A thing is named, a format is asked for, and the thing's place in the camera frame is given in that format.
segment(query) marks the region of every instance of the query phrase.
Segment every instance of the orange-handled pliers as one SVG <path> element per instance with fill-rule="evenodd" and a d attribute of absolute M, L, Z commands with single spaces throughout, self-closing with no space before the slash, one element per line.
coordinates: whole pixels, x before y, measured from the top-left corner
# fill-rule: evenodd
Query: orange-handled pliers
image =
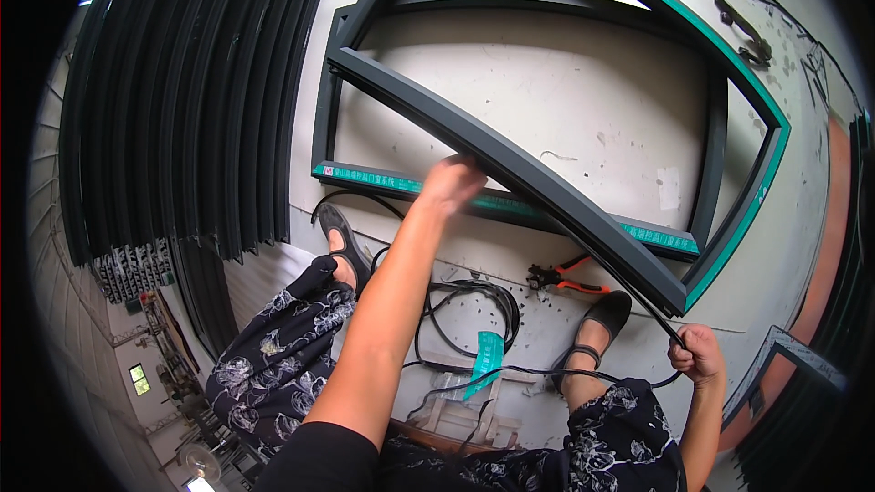
<path fill-rule="evenodd" d="M 611 290 L 605 285 L 587 285 L 585 283 L 577 283 L 576 281 L 563 279 L 562 277 L 562 274 L 568 270 L 577 268 L 590 258 L 589 254 L 584 253 L 583 255 L 574 257 L 566 263 L 548 269 L 532 265 L 531 268 L 529 268 L 529 273 L 531 274 L 529 276 L 529 287 L 537 291 L 546 286 L 555 285 L 558 288 L 574 289 L 576 291 L 587 292 L 588 294 L 607 294 Z"/>

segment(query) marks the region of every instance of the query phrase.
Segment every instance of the workshop floor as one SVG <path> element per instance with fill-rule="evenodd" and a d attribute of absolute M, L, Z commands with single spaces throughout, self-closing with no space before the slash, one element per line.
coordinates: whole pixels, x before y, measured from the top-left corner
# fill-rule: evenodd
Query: workshop floor
<path fill-rule="evenodd" d="M 720 23 L 713 0 L 682 1 L 734 47 L 744 43 L 741 33 Z M 775 65 L 785 68 L 774 66 L 757 76 L 767 82 L 793 132 L 768 198 L 742 243 L 687 318 L 675 323 L 715 328 L 728 365 L 728 392 L 748 371 L 771 324 L 785 328 L 799 311 L 821 244 L 829 183 L 827 111 L 808 99 L 804 69 L 796 67 L 807 44 L 789 34 L 783 21 L 760 3 L 731 1 L 773 49 L 781 50 Z M 334 8 L 354 2 L 322 0 L 312 29 L 292 141 L 291 241 L 296 249 L 262 251 L 260 257 L 247 257 L 244 267 L 226 264 L 241 326 L 260 309 L 258 299 L 268 301 L 273 294 L 254 292 L 253 285 L 279 289 L 305 266 L 308 253 L 326 251 L 321 230 L 310 224 L 313 206 L 331 191 L 310 176 L 312 119 Z M 513 12 L 397 16 L 377 23 L 366 48 L 541 157 L 609 212 L 676 228 L 684 228 L 689 219 L 704 124 L 704 69 L 690 51 L 593 21 Z M 751 106 L 732 86 L 729 100 L 726 170 L 712 235 L 738 194 L 764 133 Z M 341 100 L 336 152 L 341 160 L 409 174 L 424 174 L 451 153 L 348 86 Z M 670 169 L 677 191 L 667 194 L 657 180 L 662 180 L 660 171 Z M 372 202 L 354 196 L 336 202 L 371 254 L 395 235 L 397 220 Z M 592 299 L 532 293 L 525 277 L 532 264 L 556 264 L 576 252 L 562 236 L 464 216 L 447 233 L 434 275 L 459 279 L 474 272 L 511 290 L 523 315 L 505 361 L 547 368 L 571 340 Z M 683 265 L 666 264 L 677 274 L 684 272 Z M 616 285 L 595 266 L 576 277 Z M 258 283 L 251 283 L 255 278 Z M 662 380 L 672 372 L 666 334 L 640 307 L 633 311 L 601 369 L 618 377 Z M 439 320 L 454 342 L 471 349 L 476 349 L 478 331 L 503 330 L 498 313 L 476 295 L 452 303 Z M 431 327 L 423 325 L 422 348 L 449 355 Z M 340 334 L 335 350 L 342 339 Z M 422 394 L 435 387 L 434 377 L 422 368 L 406 369 L 393 415 L 404 419 Z M 539 385 L 506 383 L 495 412 L 522 420 L 523 446 L 559 447 L 567 410 L 555 393 L 538 392 Z M 656 391 L 677 436 L 684 430 L 691 390 L 691 383 L 680 379 Z M 472 406 L 480 401 L 475 396 Z M 501 438 L 496 444 L 502 444 Z"/>

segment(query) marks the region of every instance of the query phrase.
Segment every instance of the black floral dress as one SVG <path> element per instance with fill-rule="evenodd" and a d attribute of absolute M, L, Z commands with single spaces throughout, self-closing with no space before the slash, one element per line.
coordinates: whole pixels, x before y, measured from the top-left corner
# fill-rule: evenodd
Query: black floral dress
<path fill-rule="evenodd" d="M 219 358 L 206 385 L 213 411 L 267 462 L 290 439 L 331 376 L 334 334 L 355 293 L 317 257 Z M 686 490 L 680 449 L 650 384 L 626 378 L 573 412 L 564 448 L 445 456 L 402 435 L 380 452 L 376 489 L 440 477 L 494 490 Z"/>

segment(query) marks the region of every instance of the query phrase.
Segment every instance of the green protective film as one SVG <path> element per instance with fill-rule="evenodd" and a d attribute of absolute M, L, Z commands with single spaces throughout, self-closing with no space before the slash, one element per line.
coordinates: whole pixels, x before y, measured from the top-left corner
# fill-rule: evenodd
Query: green protective film
<path fill-rule="evenodd" d="M 354 180 L 356 182 L 363 182 L 365 184 L 387 189 L 403 190 L 404 192 L 410 192 L 410 194 L 419 194 L 422 190 L 422 183 L 418 180 L 400 179 L 389 175 L 375 174 L 348 168 L 338 168 L 336 166 L 325 166 L 320 164 L 313 170 L 313 174 L 335 177 L 343 180 Z M 482 209 L 497 210 L 504 213 L 516 213 L 526 216 L 541 215 L 538 210 L 528 203 L 495 195 L 479 195 L 471 202 L 471 205 Z M 696 247 L 695 242 L 686 237 L 673 236 L 671 234 L 666 234 L 665 232 L 652 231 L 631 224 L 618 224 L 623 230 L 628 232 L 630 236 L 640 242 L 646 242 L 654 246 L 668 247 L 671 249 L 680 249 L 682 251 L 693 253 L 694 255 L 699 254 L 699 249 Z"/>
<path fill-rule="evenodd" d="M 474 375 L 472 380 L 482 377 L 490 370 L 501 366 L 504 359 L 504 339 L 492 331 L 480 331 L 477 333 L 477 359 L 474 361 Z M 463 401 L 467 401 L 472 395 L 487 387 L 499 375 L 496 372 L 482 382 L 469 385 L 465 390 Z"/>
<path fill-rule="evenodd" d="M 710 25 L 705 23 L 705 21 L 696 15 L 692 10 L 687 8 L 680 0 L 661 0 L 665 4 L 669 5 L 672 9 L 675 10 L 678 14 L 682 15 L 684 19 L 689 21 L 696 29 L 698 29 L 703 35 L 705 35 L 714 45 L 719 49 L 730 61 L 735 65 L 736 69 L 742 76 L 744 76 L 748 82 L 751 83 L 753 88 L 756 90 L 758 94 L 762 97 L 763 101 L 765 101 L 767 107 L 772 112 L 772 114 L 777 118 L 778 123 L 781 125 L 781 130 L 778 133 L 778 140 L 775 144 L 774 154 L 772 154 L 771 160 L 766 165 L 766 172 L 763 175 L 763 180 L 760 182 L 760 186 L 757 188 L 756 195 L 753 197 L 750 207 L 747 208 L 744 215 L 742 216 L 741 223 L 738 224 L 738 228 L 735 232 L 732 233 L 729 242 L 720 251 L 720 254 L 717 256 L 714 264 L 709 268 L 703 278 L 694 286 L 688 286 L 687 288 L 687 303 L 685 312 L 690 311 L 690 308 L 694 305 L 696 301 L 702 296 L 705 290 L 710 286 L 710 284 L 714 281 L 717 274 L 723 270 L 723 267 L 726 265 L 726 262 L 735 252 L 735 249 L 738 247 L 738 244 L 741 243 L 741 239 L 747 234 L 748 229 L 753 222 L 753 218 L 760 211 L 760 207 L 762 207 L 763 200 L 766 198 L 766 194 L 768 193 L 769 187 L 772 185 L 772 181 L 774 180 L 775 174 L 778 172 L 778 166 L 781 164 L 781 159 L 784 156 L 784 150 L 787 148 L 787 141 L 790 137 L 790 123 L 787 118 L 782 113 L 782 110 L 778 107 L 778 104 L 775 103 L 772 95 L 766 90 L 766 86 L 760 82 L 760 79 L 757 78 L 747 64 L 742 61 L 741 57 L 735 53 L 735 50 L 729 45 L 729 43 L 717 34 L 717 32 L 711 28 Z"/>

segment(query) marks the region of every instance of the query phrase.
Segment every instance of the hand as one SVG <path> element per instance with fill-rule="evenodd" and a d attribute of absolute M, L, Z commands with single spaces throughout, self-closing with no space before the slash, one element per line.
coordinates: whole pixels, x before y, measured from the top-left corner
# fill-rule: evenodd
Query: hand
<path fill-rule="evenodd" d="M 417 200 L 435 205 L 444 216 L 449 216 L 473 198 L 486 183 L 487 176 L 474 165 L 474 158 L 454 154 L 432 168 Z"/>
<path fill-rule="evenodd" d="M 726 379 L 726 363 L 714 331 L 706 325 L 684 325 L 677 331 L 687 345 L 669 340 L 671 366 L 690 377 L 696 387 Z"/>

